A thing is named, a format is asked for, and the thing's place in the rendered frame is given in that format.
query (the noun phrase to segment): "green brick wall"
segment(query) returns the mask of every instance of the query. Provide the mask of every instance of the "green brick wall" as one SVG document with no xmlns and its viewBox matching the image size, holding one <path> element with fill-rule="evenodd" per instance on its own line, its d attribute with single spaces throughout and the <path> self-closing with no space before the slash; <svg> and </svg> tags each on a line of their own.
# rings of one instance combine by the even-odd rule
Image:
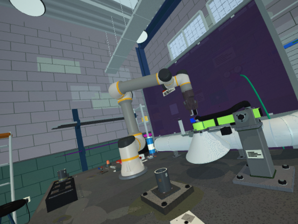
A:
<svg viewBox="0 0 298 224">
<path fill-rule="evenodd" d="M 120 153 L 117 142 L 118 140 L 113 140 L 86 146 L 85 149 L 89 149 L 86 151 L 88 169 L 102 166 L 106 164 L 107 160 L 110 162 L 119 160 Z M 16 200 L 19 200 L 30 196 L 31 202 L 28 203 L 28 209 L 31 217 L 48 190 L 51 182 L 58 180 L 58 170 L 66 169 L 70 176 L 82 172 L 79 153 L 62 156 L 77 151 L 78 149 L 74 149 L 63 153 L 14 163 L 15 198 Z M 0 167 L 0 184 L 7 182 L 10 182 L 9 166 Z M 6 185 L 0 187 L 0 205 L 9 202 L 11 202 L 11 186 Z M 29 214 L 26 206 L 17 210 L 17 221 L 18 224 L 25 224 L 29 221 Z M 5 216 L 2 217 L 1 224 L 11 223 L 8 217 Z"/>
</svg>

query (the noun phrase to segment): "dark gray floor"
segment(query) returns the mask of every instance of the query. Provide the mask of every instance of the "dark gray floor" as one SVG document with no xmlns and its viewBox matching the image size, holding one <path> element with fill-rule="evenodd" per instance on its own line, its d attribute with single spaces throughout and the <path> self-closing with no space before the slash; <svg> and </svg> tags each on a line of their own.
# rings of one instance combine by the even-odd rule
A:
<svg viewBox="0 0 298 224">
<path fill-rule="evenodd" d="M 270 150 L 274 165 L 288 164 L 298 170 L 298 150 Z M 99 174 L 88 170 L 75 177 L 79 199 L 50 213 L 44 201 L 29 224 L 164 224 L 190 210 L 205 224 L 212 223 L 298 223 L 298 190 L 294 193 L 232 183 L 246 164 L 238 151 L 208 164 L 189 163 L 186 152 L 160 152 L 144 162 L 148 172 L 132 180 L 120 180 L 119 172 Z M 157 186 L 154 171 L 167 168 L 170 180 L 193 185 L 195 192 L 167 215 L 147 206 L 140 195 Z"/>
</svg>

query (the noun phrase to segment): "white label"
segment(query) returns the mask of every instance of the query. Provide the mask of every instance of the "white label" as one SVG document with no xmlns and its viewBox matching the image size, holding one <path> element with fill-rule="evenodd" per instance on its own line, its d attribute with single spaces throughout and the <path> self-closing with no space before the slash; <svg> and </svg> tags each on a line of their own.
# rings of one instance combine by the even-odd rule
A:
<svg viewBox="0 0 298 224">
<path fill-rule="evenodd" d="M 262 150 L 245 150 L 247 158 L 249 159 L 264 159 Z"/>
<path fill-rule="evenodd" d="M 175 90 L 175 88 L 168 89 L 163 92 L 163 95 L 166 96 L 166 95 L 170 94 L 171 92 L 173 92 L 174 90 Z"/>
</svg>

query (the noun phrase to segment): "hanging wire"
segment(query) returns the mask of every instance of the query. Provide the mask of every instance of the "hanging wire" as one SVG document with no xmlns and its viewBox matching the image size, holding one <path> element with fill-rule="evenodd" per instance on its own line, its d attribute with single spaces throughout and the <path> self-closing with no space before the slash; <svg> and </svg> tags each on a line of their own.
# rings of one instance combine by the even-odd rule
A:
<svg viewBox="0 0 298 224">
<path fill-rule="evenodd" d="M 130 7 L 131 7 L 131 10 L 132 10 L 132 4 L 131 4 L 131 1 L 129 0 L 129 2 L 130 2 Z M 133 10 L 132 10 L 132 13 L 133 13 Z"/>
<path fill-rule="evenodd" d="M 113 28 L 114 28 L 114 33 L 115 33 L 116 43 L 118 44 L 117 37 L 116 37 L 116 31 L 115 31 L 115 27 L 114 27 L 113 17 L 111 16 L 111 18 L 112 18 L 112 23 L 113 23 Z"/>
<path fill-rule="evenodd" d="M 122 5 L 121 5 L 121 0 L 119 0 L 119 2 L 120 2 L 121 10 L 122 10 L 123 20 L 124 20 L 124 23 L 125 23 L 125 26 L 126 26 L 126 22 L 125 22 L 125 18 L 124 18 L 124 13 L 123 13 Z"/>
<path fill-rule="evenodd" d="M 105 32 L 105 35 L 106 35 L 106 40 L 108 41 L 108 47 L 109 47 L 110 57 L 112 57 L 112 56 L 111 56 L 111 51 L 110 51 L 109 40 L 108 40 L 108 38 L 107 38 L 107 33 L 106 33 L 106 32 Z"/>
</svg>

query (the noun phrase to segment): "wall outlet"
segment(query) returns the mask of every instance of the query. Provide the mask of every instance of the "wall outlet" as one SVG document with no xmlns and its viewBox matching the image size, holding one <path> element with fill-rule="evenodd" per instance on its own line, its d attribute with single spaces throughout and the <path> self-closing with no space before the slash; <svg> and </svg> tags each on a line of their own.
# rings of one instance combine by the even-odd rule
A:
<svg viewBox="0 0 298 224">
<path fill-rule="evenodd" d="M 27 203 L 31 201 L 30 196 L 24 197 L 23 199 L 25 199 L 27 201 Z"/>
</svg>

